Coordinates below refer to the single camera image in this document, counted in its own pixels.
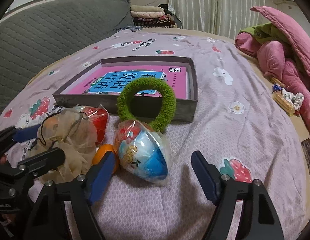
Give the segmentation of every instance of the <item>red package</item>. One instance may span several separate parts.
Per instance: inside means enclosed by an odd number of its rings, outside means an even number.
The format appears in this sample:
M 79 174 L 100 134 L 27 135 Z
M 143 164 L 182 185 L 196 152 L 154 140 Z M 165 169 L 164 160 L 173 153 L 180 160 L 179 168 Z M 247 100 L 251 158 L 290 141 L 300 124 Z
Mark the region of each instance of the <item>red package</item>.
M 108 112 L 102 106 L 99 108 L 91 106 L 76 106 L 74 108 L 79 112 L 86 113 L 89 120 L 93 122 L 97 131 L 96 145 L 102 144 L 108 124 Z

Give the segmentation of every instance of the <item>strawberry print bed sheet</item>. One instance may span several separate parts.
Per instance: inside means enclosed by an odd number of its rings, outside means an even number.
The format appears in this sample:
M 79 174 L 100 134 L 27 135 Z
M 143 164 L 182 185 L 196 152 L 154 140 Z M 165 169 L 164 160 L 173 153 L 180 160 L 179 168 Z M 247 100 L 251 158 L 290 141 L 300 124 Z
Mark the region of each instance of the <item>strawberry print bed sheet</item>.
M 0 117 L 0 130 L 41 122 L 54 108 L 52 94 L 101 58 L 139 55 L 191 57 L 199 87 L 194 122 L 172 123 L 166 136 L 172 149 L 167 185 L 157 187 L 121 169 L 93 206 L 107 240 L 202 239 L 215 210 L 191 167 L 200 150 L 209 163 L 239 181 L 258 178 L 278 212 L 286 240 L 296 239 L 305 214 L 305 168 L 297 133 L 287 114 L 234 45 L 225 41 L 123 30 L 57 62 L 26 86 Z M 111 116 L 105 143 L 113 142 L 117 116 Z M 29 143 L 8 153 L 13 166 L 26 157 Z M 39 181 L 29 194 L 36 199 Z M 67 203 L 74 239 L 79 239 Z M 236 205 L 229 240 L 236 236 L 241 202 Z

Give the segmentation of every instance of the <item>white striped curtain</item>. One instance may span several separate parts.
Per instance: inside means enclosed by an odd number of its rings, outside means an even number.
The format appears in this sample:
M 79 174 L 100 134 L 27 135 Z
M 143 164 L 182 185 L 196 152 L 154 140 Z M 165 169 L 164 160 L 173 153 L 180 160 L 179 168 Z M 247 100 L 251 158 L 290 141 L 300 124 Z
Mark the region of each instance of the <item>white striped curtain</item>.
M 262 15 L 250 8 L 264 4 L 265 0 L 169 0 L 168 9 L 184 29 L 234 39 L 239 30 L 262 23 Z

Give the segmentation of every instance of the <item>green ring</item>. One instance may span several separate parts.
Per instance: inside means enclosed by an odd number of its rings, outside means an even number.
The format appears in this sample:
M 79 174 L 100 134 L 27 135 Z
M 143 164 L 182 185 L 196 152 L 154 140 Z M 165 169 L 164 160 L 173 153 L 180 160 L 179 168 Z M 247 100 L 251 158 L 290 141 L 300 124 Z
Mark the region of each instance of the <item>green ring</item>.
M 175 115 L 176 98 L 173 89 L 161 79 L 141 77 L 128 83 L 117 98 L 118 115 L 122 121 L 136 119 L 128 106 L 137 92 L 147 89 L 157 90 L 162 95 L 162 107 L 159 114 L 149 125 L 155 131 L 164 131 Z

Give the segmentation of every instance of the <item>metal bolt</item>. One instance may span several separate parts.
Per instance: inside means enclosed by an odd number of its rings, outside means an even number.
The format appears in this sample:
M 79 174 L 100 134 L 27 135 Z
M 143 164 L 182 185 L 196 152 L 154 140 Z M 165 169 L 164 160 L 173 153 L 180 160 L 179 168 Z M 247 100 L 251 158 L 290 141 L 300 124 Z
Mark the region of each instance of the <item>metal bolt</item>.
M 263 185 L 263 183 L 259 180 L 259 179 L 254 179 L 254 184 L 257 185 L 257 186 L 261 186 Z
M 231 177 L 230 177 L 229 175 L 227 175 L 227 174 L 223 174 L 223 175 L 222 175 L 222 180 L 228 181 L 228 180 L 230 180 L 230 179 L 231 179 Z
M 81 175 L 78 175 L 76 179 L 77 179 L 78 181 L 84 181 L 85 178 L 86 178 L 85 175 L 81 174 Z
M 24 164 L 22 164 L 22 165 L 19 166 L 19 170 L 20 170 L 20 171 L 23 171 L 23 170 L 25 170 L 25 169 L 26 169 L 26 166 L 25 166 Z
M 10 188 L 10 189 L 9 189 L 9 196 L 10 196 L 10 197 L 14 197 L 15 194 L 16 194 L 16 190 L 15 190 L 14 188 Z
M 48 180 L 47 182 L 45 182 L 45 186 L 52 186 L 53 185 L 53 181 L 52 180 Z

